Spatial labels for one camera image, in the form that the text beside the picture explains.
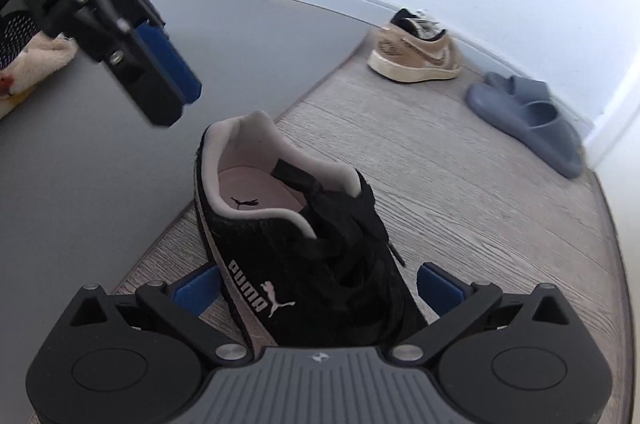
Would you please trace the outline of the grey floor mat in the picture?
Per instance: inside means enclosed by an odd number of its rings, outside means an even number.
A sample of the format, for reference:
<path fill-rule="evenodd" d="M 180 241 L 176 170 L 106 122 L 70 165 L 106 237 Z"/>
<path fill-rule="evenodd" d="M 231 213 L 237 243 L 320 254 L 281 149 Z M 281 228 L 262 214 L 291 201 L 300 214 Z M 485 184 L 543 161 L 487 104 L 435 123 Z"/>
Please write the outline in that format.
<path fill-rule="evenodd" d="M 201 81 L 183 106 L 130 95 L 78 55 L 1 123 L 1 418 L 24 423 L 30 361 L 81 285 L 119 285 L 192 199 L 215 121 L 280 116 L 362 43 L 361 20 L 293 0 L 151 0 Z"/>

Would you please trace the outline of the tan Nike sneaker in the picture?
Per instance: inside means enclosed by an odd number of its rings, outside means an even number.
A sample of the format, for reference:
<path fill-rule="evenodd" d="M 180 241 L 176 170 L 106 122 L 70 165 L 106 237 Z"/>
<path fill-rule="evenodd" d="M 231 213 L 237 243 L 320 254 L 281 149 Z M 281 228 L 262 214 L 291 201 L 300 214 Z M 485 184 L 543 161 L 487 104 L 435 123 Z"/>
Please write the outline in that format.
<path fill-rule="evenodd" d="M 460 75 L 462 56 L 436 20 L 419 11 L 397 11 L 375 36 L 367 64 L 399 84 L 451 80 Z"/>

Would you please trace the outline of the grey-blue slide sandal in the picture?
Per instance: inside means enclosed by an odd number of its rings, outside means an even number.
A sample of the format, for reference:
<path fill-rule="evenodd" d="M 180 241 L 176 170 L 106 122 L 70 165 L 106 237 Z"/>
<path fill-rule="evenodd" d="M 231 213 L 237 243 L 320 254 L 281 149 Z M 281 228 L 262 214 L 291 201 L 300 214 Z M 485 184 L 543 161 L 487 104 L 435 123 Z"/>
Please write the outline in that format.
<path fill-rule="evenodd" d="M 465 102 L 482 121 L 523 143 L 567 179 L 584 171 L 582 141 L 543 81 L 488 72 L 471 84 Z"/>

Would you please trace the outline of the cream fleece sleeve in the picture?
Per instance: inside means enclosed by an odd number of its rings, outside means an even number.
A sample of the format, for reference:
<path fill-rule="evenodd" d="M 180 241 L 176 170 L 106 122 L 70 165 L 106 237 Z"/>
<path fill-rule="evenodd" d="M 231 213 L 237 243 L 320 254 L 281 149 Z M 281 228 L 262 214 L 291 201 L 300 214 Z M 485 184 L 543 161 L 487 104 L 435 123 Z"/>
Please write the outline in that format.
<path fill-rule="evenodd" d="M 50 38 L 40 32 L 32 37 L 15 60 L 1 71 L 0 117 L 9 115 L 40 82 L 70 64 L 77 51 L 77 43 L 62 35 Z"/>

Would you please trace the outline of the black Puma sneaker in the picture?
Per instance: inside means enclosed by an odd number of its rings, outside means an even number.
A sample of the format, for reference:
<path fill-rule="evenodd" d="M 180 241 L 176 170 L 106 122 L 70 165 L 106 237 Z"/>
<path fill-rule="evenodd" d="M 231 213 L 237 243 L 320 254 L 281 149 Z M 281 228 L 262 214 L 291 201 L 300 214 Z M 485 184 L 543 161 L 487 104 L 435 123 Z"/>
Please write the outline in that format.
<path fill-rule="evenodd" d="M 266 113 L 204 131 L 194 206 L 232 319 L 254 354 L 390 349 L 425 328 L 364 176 L 303 152 Z"/>

